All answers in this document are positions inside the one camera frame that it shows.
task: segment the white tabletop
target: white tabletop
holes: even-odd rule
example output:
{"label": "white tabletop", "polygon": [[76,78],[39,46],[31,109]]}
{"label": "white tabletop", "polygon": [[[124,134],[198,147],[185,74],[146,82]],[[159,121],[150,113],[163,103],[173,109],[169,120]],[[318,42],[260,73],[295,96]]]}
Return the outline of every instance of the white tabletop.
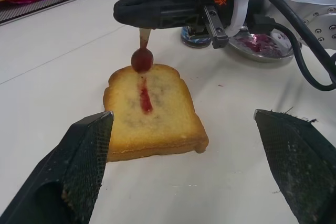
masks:
{"label": "white tabletop", "polygon": [[[113,19],[116,1],[78,0],[0,27],[0,213],[68,127],[103,110],[110,75],[130,64],[139,32]],[[108,163],[90,223],[297,223],[269,170],[254,110],[293,106],[336,145],[336,93],[310,87],[295,61],[191,49],[179,29],[153,31],[149,49],[187,83],[209,146]],[[310,50],[303,54],[329,83]]]}

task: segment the toast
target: toast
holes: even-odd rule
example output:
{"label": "toast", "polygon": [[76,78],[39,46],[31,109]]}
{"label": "toast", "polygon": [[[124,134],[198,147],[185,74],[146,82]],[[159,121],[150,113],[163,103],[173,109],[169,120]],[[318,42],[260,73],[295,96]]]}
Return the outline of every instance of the toast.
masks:
{"label": "toast", "polygon": [[144,74],[131,66],[116,71],[103,103],[115,116],[108,162],[202,153],[208,145],[188,87],[172,67],[154,64]]}

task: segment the metal bowl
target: metal bowl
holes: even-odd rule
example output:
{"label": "metal bowl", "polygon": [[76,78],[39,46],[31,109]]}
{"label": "metal bowl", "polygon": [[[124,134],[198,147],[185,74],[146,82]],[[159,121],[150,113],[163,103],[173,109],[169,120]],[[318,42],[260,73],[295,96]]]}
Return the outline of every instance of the metal bowl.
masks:
{"label": "metal bowl", "polygon": [[229,44],[244,57],[258,62],[283,62],[293,58],[291,43],[286,35],[273,30],[269,35],[250,34],[246,27],[230,38]]}

